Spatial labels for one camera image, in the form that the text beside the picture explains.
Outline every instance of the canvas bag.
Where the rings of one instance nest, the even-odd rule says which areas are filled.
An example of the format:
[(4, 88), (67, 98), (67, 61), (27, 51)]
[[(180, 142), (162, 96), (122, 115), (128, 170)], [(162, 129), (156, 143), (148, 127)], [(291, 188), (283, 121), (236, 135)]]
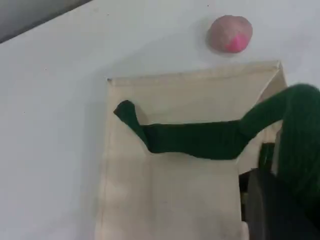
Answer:
[(240, 119), (284, 88), (278, 61), (109, 79), (96, 239), (240, 239), (238, 174), (257, 167), (261, 144), (281, 128), (260, 132), (234, 160), (152, 154), (113, 114), (121, 101), (135, 104), (143, 125), (219, 122)]

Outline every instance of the pink ball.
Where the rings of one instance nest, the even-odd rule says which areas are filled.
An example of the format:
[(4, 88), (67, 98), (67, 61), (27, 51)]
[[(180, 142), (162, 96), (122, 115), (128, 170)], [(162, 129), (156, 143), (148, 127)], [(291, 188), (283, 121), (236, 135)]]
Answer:
[(211, 25), (209, 44), (219, 52), (239, 53), (248, 46), (252, 33), (252, 25), (246, 18), (224, 15)]

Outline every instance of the white surface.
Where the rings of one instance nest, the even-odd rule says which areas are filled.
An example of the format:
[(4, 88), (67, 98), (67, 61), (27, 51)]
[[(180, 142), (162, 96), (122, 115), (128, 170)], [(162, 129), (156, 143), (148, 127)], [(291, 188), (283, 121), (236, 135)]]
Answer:
[[(0, 239), (93, 238), (106, 77), (281, 59), (290, 84), (320, 86), (319, 8), (317, 0), (94, 0), (0, 45)], [(253, 25), (236, 56), (204, 44), (224, 14)]]

